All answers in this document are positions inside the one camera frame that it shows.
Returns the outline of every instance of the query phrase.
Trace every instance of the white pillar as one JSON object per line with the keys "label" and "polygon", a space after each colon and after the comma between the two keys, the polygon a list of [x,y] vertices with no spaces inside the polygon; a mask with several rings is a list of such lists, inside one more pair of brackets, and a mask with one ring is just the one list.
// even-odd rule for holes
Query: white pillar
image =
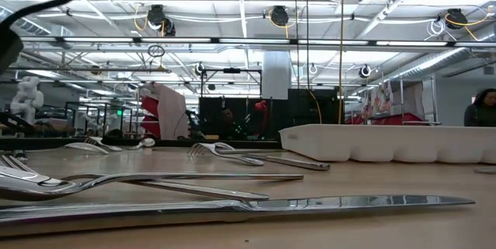
{"label": "white pillar", "polygon": [[287,51],[263,53],[262,98],[288,99],[291,88],[291,58]]}

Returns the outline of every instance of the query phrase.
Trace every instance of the red object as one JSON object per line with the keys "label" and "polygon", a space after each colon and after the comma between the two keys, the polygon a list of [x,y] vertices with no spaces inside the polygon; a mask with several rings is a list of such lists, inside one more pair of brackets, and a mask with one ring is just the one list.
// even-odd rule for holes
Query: red object
{"label": "red object", "polygon": [[144,123],[141,123],[141,127],[144,128],[148,133],[151,133],[157,139],[160,139],[160,125],[158,123],[158,119],[153,116],[145,116],[145,118],[143,118],[143,121]]}
{"label": "red object", "polygon": [[[393,116],[385,116],[380,118],[374,118],[371,120],[372,125],[403,125],[402,121],[425,121],[419,118],[415,114],[405,113],[405,117],[401,120],[401,114]],[[428,126],[428,124],[407,124],[409,126]]]}
{"label": "red object", "polygon": [[269,111],[267,110],[267,102],[262,101],[262,102],[256,103],[255,104],[255,110],[263,113],[262,126],[261,126],[260,132],[259,132],[259,133],[262,133],[263,131],[265,131],[265,128],[267,127],[267,120],[269,118]]}
{"label": "red object", "polygon": [[141,100],[141,108],[158,117],[158,101],[151,97],[145,97]]}

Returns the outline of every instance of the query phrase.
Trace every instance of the person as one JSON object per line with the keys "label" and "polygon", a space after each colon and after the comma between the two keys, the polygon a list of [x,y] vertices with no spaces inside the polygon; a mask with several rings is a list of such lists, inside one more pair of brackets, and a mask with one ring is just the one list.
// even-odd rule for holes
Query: person
{"label": "person", "polygon": [[465,110],[465,126],[496,127],[496,89],[479,93],[472,105]]}
{"label": "person", "polygon": [[241,124],[236,124],[231,109],[226,107],[222,108],[221,120],[222,120],[222,124],[220,127],[221,133],[219,134],[221,140],[246,139],[246,128]]}

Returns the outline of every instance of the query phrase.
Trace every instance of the ventilation duct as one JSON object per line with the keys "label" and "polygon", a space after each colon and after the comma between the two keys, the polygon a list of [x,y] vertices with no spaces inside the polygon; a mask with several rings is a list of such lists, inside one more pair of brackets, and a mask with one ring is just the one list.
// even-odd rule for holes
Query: ventilation duct
{"label": "ventilation duct", "polygon": [[[13,12],[4,6],[0,5],[0,22],[9,17]],[[14,23],[17,30],[22,30],[24,33],[33,36],[74,36],[74,33],[61,25],[55,24],[44,24],[41,26],[38,23],[27,18],[21,18]],[[55,47],[63,47],[65,49],[72,48],[72,44],[69,43],[49,43]]]}
{"label": "ventilation duct", "polygon": [[[494,42],[496,41],[496,36],[494,35],[494,29],[496,26],[489,25],[479,30],[476,33],[476,37],[480,41]],[[470,41],[471,37],[465,36],[461,41]],[[391,80],[399,77],[416,79],[424,78],[426,75],[431,74],[434,71],[440,70],[450,65],[465,61],[472,57],[472,52],[470,48],[458,47],[452,50],[444,51],[440,54],[429,54],[421,57],[409,64],[399,68],[396,71],[386,75],[384,79]],[[371,83],[382,82],[383,79],[378,79]]]}

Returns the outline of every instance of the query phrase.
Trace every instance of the woman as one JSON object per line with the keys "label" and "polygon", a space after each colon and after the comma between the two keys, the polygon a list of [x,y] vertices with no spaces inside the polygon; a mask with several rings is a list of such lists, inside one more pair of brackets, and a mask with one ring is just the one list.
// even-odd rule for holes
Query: woman
{"label": "woman", "polygon": [[465,110],[465,126],[496,127],[496,89],[482,91]]}

